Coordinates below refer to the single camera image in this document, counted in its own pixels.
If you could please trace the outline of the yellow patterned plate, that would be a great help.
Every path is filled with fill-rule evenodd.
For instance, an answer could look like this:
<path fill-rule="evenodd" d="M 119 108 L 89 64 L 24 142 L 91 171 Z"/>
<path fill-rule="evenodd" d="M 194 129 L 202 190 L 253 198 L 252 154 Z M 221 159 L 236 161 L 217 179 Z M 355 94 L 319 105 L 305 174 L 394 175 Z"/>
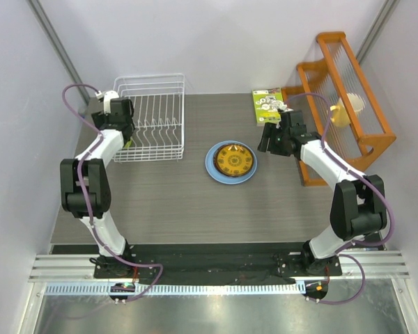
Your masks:
<path fill-rule="evenodd" d="M 226 177 L 242 177 L 252 171 L 256 158 L 244 144 L 228 142 L 215 150 L 215 169 Z"/>

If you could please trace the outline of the light blue plate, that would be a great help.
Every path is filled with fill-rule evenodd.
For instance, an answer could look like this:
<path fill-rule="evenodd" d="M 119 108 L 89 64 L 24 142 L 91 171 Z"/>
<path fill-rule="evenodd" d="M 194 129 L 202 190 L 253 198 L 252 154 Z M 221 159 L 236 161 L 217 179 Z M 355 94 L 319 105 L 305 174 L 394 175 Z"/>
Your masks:
<path fill-rule="evenodd" d="M 222 144 L 225 144 L 225 143 L 228 143 L 228 142 L 241 143 L 239 141 L 222 141 L 222 142 L 214 145 L 212 148 L 210 148 L 206 157 L 205 157 L 206 171 L 208 172 L 209 176 L 211 176 L 211 178 L 213 178 L 215 181 L 217 181 L 219 183 L 227 184 L 227 185 L 241 184 L 241 183 L 246 182 L 247 180 L 249 180 L 254 175 L 254 173 L 256 172 L 257 167 L 258 167 L 258 160 L 256 158 L 256 155 L 255 155 L 254 151 L 250 147 L 245 145 L 244 143 L 241 143 L 241 144 L 244 144 L 247 148 L 249 148 L 253 152 L 254 157 L 256 158 L 256 162 L 254 164 L 254 167 L 253 167 L 252 171 L 249 172 L 248 174 L 246 174 L 245 176 L 242 176 L 242 177 L 226 177 L 226 176 L 223 176 L 220 172 L 218 172 L 215 169 L 215 166 L 213 164 L 213 156 L 214 156 L 215 150 L 217 148 L 219 148 Z"/>

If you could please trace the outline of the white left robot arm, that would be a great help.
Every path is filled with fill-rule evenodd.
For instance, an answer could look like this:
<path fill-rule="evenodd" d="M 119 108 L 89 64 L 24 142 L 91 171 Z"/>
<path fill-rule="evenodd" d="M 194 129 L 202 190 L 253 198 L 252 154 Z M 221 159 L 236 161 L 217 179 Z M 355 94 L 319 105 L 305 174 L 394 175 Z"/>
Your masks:
<path fill-rule="evenodd" d="M 104 111 L 93 116 L 98 131 L 95 140 L 74 159 L 64 159 L 60 164 L 62 208 L 88 228 L 101 256 L 114 256 L 110 269 L 121 278 L 134 271 L 134 260 L 124 254 L 127 242 L 109 211 L 107 166 L 130 141 L 134 132 L 133 114 L 129 98 L 104 99 Z"/>

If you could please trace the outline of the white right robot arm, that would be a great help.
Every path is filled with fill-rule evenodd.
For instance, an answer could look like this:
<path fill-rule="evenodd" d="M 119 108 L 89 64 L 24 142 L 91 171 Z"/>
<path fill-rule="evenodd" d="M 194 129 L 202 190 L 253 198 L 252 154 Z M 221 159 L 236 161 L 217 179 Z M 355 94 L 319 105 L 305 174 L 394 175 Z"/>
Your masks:
<path fill-rule="evenodd" d="M 317 237 L 306 241 L 301 267 L 318 275 L 353 242 L 387 226 L 384 182 L 377 175 L 365 175 L 330 150 L 317 132 L 308 132 L 301 111 L 281 111 L 281 120 L 264 125 L 258 151 L 294 156 L 312 167 L 333 190 L 330 224 Z"/>

